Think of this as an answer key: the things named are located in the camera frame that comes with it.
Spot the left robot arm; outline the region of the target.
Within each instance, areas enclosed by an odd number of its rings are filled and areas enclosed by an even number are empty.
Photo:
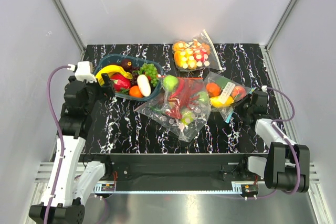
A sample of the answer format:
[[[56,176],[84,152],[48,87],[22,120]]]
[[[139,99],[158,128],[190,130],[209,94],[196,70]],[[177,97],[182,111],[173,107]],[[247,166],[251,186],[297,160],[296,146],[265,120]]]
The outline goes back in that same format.
[[[92,123],[94,105],[113,96],[110,81],[99,84],[91,73],[75,74],[65,86],[64,104],[57,122],[57,150],[51,175],[37,205],[29,209],[35,223],[82,223],[85,204],[100,179],[113,175],[113,167],[105,159],[90,161],[76,177],[82,149]]]

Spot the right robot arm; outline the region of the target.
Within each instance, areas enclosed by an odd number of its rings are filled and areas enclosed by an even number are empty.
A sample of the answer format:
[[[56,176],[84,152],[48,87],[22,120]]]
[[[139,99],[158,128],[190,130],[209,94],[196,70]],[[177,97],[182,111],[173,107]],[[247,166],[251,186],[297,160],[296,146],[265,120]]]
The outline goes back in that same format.
[[[282,94],[292,108],[288,119],[273,119],[267,114],[268,90]],[[251,155],[243,158],[238,167],[239,176],[250,180],[258,175],[264,179],[266,187],[281,190],[286,194],[305,193],[309,189],[310,151],[305,145],[291,140],[278,126],[279,122],[289,122],[295,109],[283,92],[263,86],[238,101],[234,110],[262,138],[269,147],[267,157]]]

